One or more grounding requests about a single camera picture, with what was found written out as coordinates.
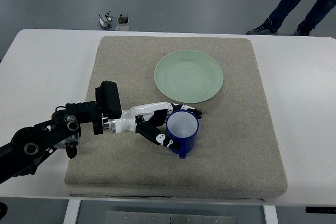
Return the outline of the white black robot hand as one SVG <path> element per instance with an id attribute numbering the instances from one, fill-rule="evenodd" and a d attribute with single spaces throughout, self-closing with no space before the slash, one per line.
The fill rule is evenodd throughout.
<path id="1" fill-rule="evenodd" d="M 191 113 L 197 119 L 202 118 L 202 112 L 189 105 L 158 102 L 122 110 L 119 119 L 103 118 L 103 129 L 113 133 L 136 132 L 156 145 L 177 150 L 181 147 L 180 143 L 161 132 L 158 127 L 164 125 L 168 117 L 179 110 Z"/>

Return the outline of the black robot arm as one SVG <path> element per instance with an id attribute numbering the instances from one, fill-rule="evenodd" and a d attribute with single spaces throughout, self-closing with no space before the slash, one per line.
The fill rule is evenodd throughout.
<path id="1" fill-rule="evenodd" d="M 18 130 L 1 147 L 1 182 L 12 177 L 35 174 L 37 167 L 57 148 L 57 144 L 81 134 L 81 125 L 92 123 L 95 135 L 103 132 L 103 118 L 119 119 L 121 104 L 115 82 L 104 81 L 95 89 L 96 99 L 67 103 L 51 120 Z"/>

